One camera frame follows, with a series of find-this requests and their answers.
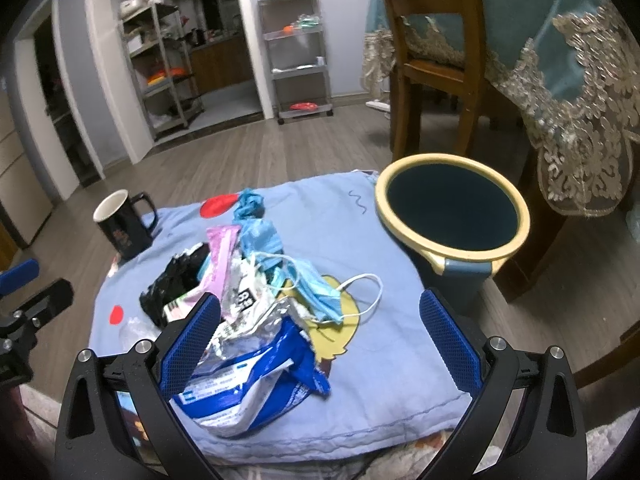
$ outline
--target ear loop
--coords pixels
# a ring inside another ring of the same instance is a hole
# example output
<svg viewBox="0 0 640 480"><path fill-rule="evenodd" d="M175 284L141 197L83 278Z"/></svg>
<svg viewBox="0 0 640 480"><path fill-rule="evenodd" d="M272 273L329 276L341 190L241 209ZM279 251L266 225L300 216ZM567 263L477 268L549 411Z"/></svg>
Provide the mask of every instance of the ear loop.
<svg viewBox="0 0 640 480"><path fill-rule="evenodd" d="M283 260L287 260L288 262L290 262L293 265L293 268L296 269L296 281L295 281L295 283L293 285L284 286L283 288L277 288L276 286L272 286L272 285L270 285L268 283L268 286L271 287L274 291L279 292L281 290L293 290L294 288L296 288L298 286L298 283L300 282L300 273L298 272L298 267L296 265L295 259L293 259L291 256L287 256L286 254L273 254L273 253L264 253L262 251L254 251L253 253L251 253L251 256L250 256L250 259L249 259L250 265L252 267L255 267L255 255L256 254L258 254L260 256L266 256L266 257L269 257L269 258L281 258ZM378 283L378 286L380 287L380 290L378 291L378 295L376 296L376 299L373 301L373 303L371 303L362 312L359 312L357 314L343 314L340 319L345 319L346 317L363 316L369 310L375 308L376 305L380 302L380 299L382 298L382 291L384 289L384 286L382 284L382 280L380 279L380 277L377 274L371 274L371 273L368 273L368 272L365 273L365 274L358 274L357 276L353 276L352 278L349 278L345 282L342 282L340 285L338 285L335 288L335 290L337 290L338 292L342 292L345 288L347 288L349 285L351 285L351 283L356 282L357 280L362 280L364 278L369 278L370 280L374 280L375 282ZM335 323L335 321L333 319L326 320L326 321L320 321L316 317L311 317L310 319L314 323L317 323L317 324Z"/></svg>
<svg viewBox="0 0 640 480"><path fill-rule="evenodd" d="M382 290L384 289L384 286L382 285L382 280L377 274L370 274L370 273L358 274L357 276L353 276L352 278L349 278L345 282L342 282L340 285L335 287L335 290L342 292L347 286L351 285L351 283L356 282L357 280L361 280L363 278L369 278L370 280L374 280L375 282L378 282L378 286L380 287L380 290L378 291L378 295L376 296L376 299L362 312L359 312L357 314L342 314L341 319L345 319L346 317L364 316L364 314L366 314L369 310L374 308L380 302L380 298L382 298ZM317 319L315 320L315 322L318 324L335 323L334 320L318 321Z"/></svg>

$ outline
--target red polka dot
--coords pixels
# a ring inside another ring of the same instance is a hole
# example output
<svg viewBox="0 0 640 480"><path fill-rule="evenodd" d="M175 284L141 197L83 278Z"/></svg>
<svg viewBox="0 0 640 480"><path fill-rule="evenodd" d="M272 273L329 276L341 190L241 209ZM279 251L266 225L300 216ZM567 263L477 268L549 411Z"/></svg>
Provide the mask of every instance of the red polka dot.
<svg viewBox="0 0 640 480"><path fill-rule="evenodd" d="M112 325L117 325L122 321L123 317L124 317L124 311L122 307L119 305L116 305L113 307L113 310L111 311L111 315L109 316L109 323L111 323Z"/></svg>
<svg viewBox="0 0 640 480"><path fill-rule="evenodd" d="M200 208L200 216L203 218L213 218L222 215L225 211L231 209L233 204L238 201L238 194L212 196Z"/></svg>

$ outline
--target black plastic bag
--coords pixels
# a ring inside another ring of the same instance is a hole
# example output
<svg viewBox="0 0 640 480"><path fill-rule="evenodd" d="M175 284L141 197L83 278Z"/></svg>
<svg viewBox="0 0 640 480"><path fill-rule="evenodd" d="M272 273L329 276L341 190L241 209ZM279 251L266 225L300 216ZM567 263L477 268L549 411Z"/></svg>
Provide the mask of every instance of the black plastic bag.
<svg viewBox="0 0 640 480"><path fill-rule="evenodd" d="M162 308L177 300L183 294L198 286L198 271L209 254L209 245L201 244L189 254L178 254L171 258L166 269L140 294L140 307L154 325L164 328L167 325Z"/></svg>

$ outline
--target bucket handle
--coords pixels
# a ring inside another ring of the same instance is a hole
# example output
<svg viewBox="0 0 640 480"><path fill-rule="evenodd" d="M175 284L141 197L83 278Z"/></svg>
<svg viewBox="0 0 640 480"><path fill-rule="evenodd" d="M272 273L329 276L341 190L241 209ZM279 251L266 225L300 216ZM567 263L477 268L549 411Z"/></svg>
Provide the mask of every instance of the bucket handle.
<svg viewBox="0 0 640 480"><path fill-rule="evenodd" d="M452 260L446 256L441 256L440 254L435 254L425 249L418 252L430 263L433 272L439 276L484 274L486 277L489 277L498 272L502 264L507 261L507 258L501 258L500 260L494 260L492 262L463 262L461 260Z"/></svg>

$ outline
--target pink wrapper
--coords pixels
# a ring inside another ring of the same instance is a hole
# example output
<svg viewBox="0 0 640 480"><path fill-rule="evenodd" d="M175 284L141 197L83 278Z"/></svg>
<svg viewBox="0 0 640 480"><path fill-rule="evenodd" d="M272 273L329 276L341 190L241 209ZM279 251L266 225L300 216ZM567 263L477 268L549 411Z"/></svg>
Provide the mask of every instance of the pink wrapper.
<svg viewBox="0 0 640 480"><path fill-rule="evenodd" d="M205 292L215 294L220 300L222 316L225 319L231 316L231 312L222 300L239 231L238 225L222 225L207 229L210 263L196 288L192 288L185 295L164 306L168 321L185 318Z"/></svg>

